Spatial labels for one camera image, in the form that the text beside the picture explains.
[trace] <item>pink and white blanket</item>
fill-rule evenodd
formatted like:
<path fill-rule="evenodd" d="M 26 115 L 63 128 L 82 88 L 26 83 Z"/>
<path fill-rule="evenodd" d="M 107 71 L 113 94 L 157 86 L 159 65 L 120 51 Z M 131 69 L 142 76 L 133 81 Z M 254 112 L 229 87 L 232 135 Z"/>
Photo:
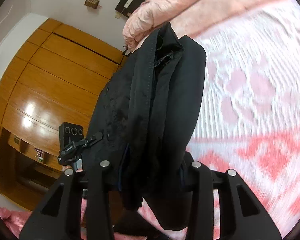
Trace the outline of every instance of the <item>pink and white blanket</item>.
<path fill-rule="evenodd" d="M 187 146 L 236 169 L 285 237 L 300 218 L 300 6 L 295 0 L 146 0 L 128 19 L 130 50 L 166 21 L 207 52 L 202 105 Z M 214 238 L 220 235 L 215 192 Z M 163 230 L 149 206 L 139 210 Z"/>
<path fill-rule="evenodd" d="M 199 33 L 187 23 L 200 8 L 192 13 L 182 13 L 186 22 L 178 22 L 180 15 L 171 20 L 178 36 L 197 33 L 192 38 L 207 52 L 187 151 L 213 170 L 237 170 L 285 237 L 300 219 L 300 6 L 272 2 Z M 218 207 L 216 192 L 214 239 Z M 146 203 L 139 212 L 171 238 L 185 239 L 186 229 L 163 230 Z"/>

